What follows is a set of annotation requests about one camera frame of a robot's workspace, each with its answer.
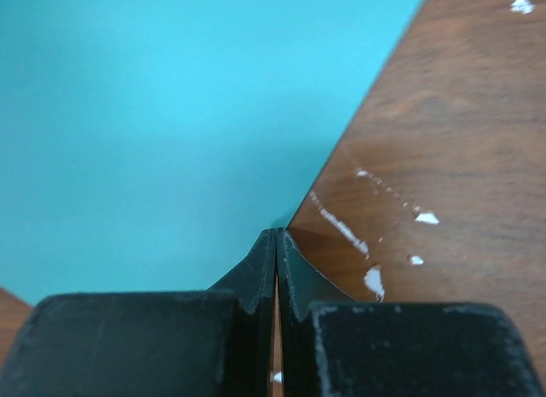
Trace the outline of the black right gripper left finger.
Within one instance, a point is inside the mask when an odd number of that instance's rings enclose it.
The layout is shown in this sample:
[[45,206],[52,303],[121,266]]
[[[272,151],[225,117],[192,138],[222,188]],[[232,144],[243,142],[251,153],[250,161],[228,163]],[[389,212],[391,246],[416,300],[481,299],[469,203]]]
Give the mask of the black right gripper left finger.
[[41,300],[1,369],[4,396],[268,396],[276,238],[203,291]]

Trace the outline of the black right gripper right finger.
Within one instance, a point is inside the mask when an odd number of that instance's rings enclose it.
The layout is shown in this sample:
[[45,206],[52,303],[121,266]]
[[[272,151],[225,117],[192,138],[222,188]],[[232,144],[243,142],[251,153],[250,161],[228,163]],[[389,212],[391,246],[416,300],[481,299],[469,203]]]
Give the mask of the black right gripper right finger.
[[519,331],[484,303],[359,302],[277,232],[287,396],[539,396]]

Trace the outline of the teal file folder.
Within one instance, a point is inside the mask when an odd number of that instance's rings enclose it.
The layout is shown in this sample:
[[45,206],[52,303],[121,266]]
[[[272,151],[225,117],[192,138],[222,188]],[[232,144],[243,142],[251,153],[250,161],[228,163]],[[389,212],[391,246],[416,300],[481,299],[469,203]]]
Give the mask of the teal file folder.
[[423,0],[1,0],[1,284],[204,289],[291,219]]

